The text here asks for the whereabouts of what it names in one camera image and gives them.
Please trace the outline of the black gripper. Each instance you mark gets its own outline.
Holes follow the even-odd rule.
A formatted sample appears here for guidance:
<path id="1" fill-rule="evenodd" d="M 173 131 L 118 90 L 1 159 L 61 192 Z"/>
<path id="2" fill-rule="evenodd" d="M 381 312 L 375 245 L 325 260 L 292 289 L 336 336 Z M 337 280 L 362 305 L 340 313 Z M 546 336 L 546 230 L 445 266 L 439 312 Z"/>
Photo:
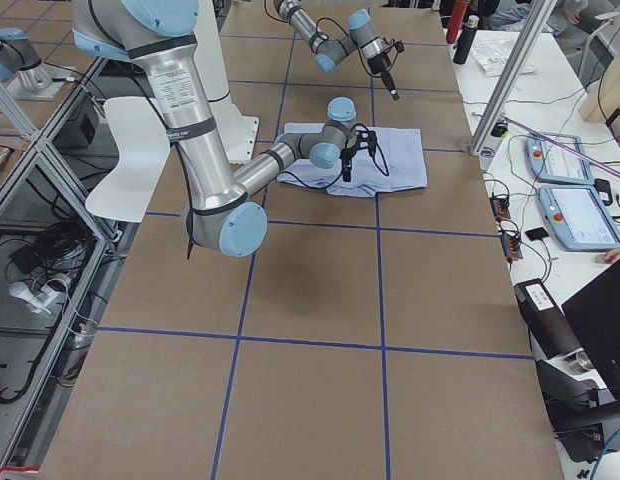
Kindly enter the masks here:
<path id="1" fill-rule="evenodd" d="M 343 181 L 351 180 L 351 164 L 355 155 L 365 150 L 369 157 L 374 160 L 376 156 L 376 133 L 372 130 L 355 130 L 353 135 L 346 141 L 345 148 L 341 151 L 341 178 Z"/>
<path id="2" fill-rule="evenodd" d="M 388 41 L 383 39 L 377 42 L 377 45 L 380 47 L 380 50 L 366 59 L 370 74 L 374 78 L 381 79 L 391 98 L 394 101 L 398 101 L 400 96 L 390 71 L 398 55 L 404 52 L 404 43 L 402 40 L 391 39 Z"/>

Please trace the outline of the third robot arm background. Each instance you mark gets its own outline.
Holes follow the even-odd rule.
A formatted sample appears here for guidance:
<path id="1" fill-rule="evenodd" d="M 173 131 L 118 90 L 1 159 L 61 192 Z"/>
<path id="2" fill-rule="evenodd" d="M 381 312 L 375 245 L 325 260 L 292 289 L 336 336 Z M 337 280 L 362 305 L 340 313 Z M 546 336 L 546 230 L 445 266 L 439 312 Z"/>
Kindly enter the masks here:
<path id="1" fill-rule="evenodd" d="M 0 29 L 0 81 L 14 99 L 51 101 L 75 80 L 71 71 L 46 64 L 21 29 Z"/>

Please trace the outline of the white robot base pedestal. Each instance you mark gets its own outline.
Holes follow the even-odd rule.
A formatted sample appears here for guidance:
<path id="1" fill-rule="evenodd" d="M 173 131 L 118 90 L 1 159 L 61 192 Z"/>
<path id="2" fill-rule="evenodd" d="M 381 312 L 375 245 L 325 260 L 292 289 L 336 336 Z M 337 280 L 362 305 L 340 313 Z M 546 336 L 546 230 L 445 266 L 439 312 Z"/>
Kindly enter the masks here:
<path id="1" fill-rule="evenodd" d="M 244 116 L 231 97 L 213 2 L 195 1 L 194 6 L 194 63 L 229 162 L 245 164 L 253 156 L 259 118 Z"/>

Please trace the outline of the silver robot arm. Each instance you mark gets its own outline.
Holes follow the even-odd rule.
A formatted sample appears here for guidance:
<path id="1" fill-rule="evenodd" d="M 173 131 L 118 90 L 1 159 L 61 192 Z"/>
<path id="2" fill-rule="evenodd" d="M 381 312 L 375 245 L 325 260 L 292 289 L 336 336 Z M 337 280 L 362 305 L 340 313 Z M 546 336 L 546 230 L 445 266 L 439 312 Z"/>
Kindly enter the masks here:
<path id="1" fill-rule="evenodd" d="M 80 50 L 145 72 L 181 157 L 189 199 L 183 219 L 191 245 L 230 257 L 251 255 L 268 226 L 265 210 L 251 196 L 299 159 L 332 167 L 355 142 L 354 102 L 337 97 L 319 132 L 284 134 L 234 171 L 195 65 L 197 2 L 75 1 L 72 12 Z"/>
<path id="2" fill-rule="evenodd" d="M 391 71 L 405 47 L 401 40 L 379 35 L 369 11 L 359 9 L 348 18 L 348 27 L 335 19 L 314 20 L 300 1 L 265 1 L 264 11 L 272 20 L 290 25 L 309 46 L 315 63 L 326 73 L 332 72 L 353 53 L 366 76 L 383 83 L 394 101 L 400 98 Z"/>

